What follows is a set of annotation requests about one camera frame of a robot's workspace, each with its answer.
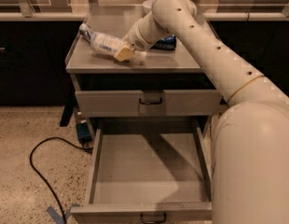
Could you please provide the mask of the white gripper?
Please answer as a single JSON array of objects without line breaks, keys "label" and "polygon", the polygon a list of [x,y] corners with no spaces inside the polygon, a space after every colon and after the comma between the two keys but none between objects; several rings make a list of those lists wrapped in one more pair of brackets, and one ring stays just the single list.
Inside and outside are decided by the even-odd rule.
[{"label": "white gripper", "polygon": [[114,58],[119,62],[124,62],[134,55],[134,49],[148,50],[162,37],[163,28],[157,24],[152,14],[147,14],[134,23],[123,37],[131,47],[124,45],[114,55]]}]

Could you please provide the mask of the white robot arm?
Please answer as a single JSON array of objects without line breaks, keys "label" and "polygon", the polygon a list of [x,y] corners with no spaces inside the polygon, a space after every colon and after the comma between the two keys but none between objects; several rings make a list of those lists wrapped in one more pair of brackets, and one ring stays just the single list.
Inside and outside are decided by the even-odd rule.
[{"label": "white robot arm", "polygon": [[189,0],[153,0],[115,57],[176,35],[228,105],[213,131],[213,224],[289,224],[289,97],[194,16]]}]

